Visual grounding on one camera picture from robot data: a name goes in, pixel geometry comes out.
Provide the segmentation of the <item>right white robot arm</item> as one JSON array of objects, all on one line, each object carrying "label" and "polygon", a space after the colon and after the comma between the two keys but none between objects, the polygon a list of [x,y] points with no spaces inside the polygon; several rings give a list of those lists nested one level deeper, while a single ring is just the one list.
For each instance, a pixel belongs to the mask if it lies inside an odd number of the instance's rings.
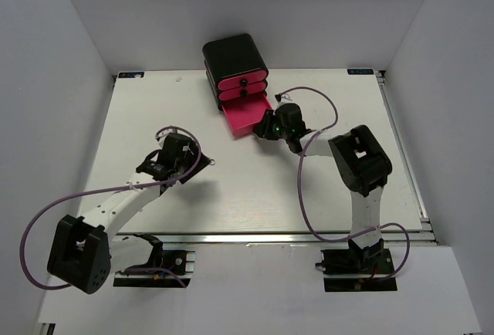
[{"label": "right white robot arm", "polygon": [[392,164],[371,130],[359,125],[331,137],[328,127],[308,129],[297,104],[283,103],[274,110],[267,110],[254,126],[253,133],[265,140],[284,140],[299,156],[296,186],[300,210],[306,227],[321,242],[329,242],[329,239],[319,235],[310,224],[303,201],[303,163],[307,157],[333,158],[350,192],[352,222],[350,235],[344,239],[351,249],[349,264],[358,272],[366,272],[374,266],[376,253],[384,248],[380,229],[381,197]]}]

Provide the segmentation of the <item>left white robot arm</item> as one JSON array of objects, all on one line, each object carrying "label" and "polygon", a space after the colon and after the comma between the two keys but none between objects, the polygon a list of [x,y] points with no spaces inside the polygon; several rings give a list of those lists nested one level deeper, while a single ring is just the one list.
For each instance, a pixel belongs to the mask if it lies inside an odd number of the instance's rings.
[{"label": "left white robot arm", "polygon": [[117,238],[138,212],[211,163],[197,138],[184,129],[165,127],[155,139],[158,148],[125,185],[107,189],[108,199],[80,216],[66,215],[59,221],[47,263],[52,276],[87,294],[95,293],[116,272],[176,276],[164,263],[163,243],[157,237],[138,232]]}]

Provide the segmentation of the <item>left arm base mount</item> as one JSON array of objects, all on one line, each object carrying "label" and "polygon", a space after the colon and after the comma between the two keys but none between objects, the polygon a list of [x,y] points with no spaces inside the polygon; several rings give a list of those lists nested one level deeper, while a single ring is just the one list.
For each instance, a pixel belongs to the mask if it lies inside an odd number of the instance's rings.
[{"label": "left arm base mount", "polygon": [[115,287],[185,289],[195,268],[194,251],[148,234],[112,241],[110,255]]}]

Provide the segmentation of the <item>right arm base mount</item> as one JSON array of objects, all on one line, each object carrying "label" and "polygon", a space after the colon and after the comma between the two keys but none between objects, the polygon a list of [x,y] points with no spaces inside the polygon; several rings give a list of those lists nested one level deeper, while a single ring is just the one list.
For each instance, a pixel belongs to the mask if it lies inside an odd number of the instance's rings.
[{"label": "right arm base mount", "polygon": [[322,250],[321,260],[315,263],[315,268],[323,274],[326,293],[383,293],[398,290],[394,277],[384,279],[394,272],[389,249],[363,266],[360,266],[349,249]]}]

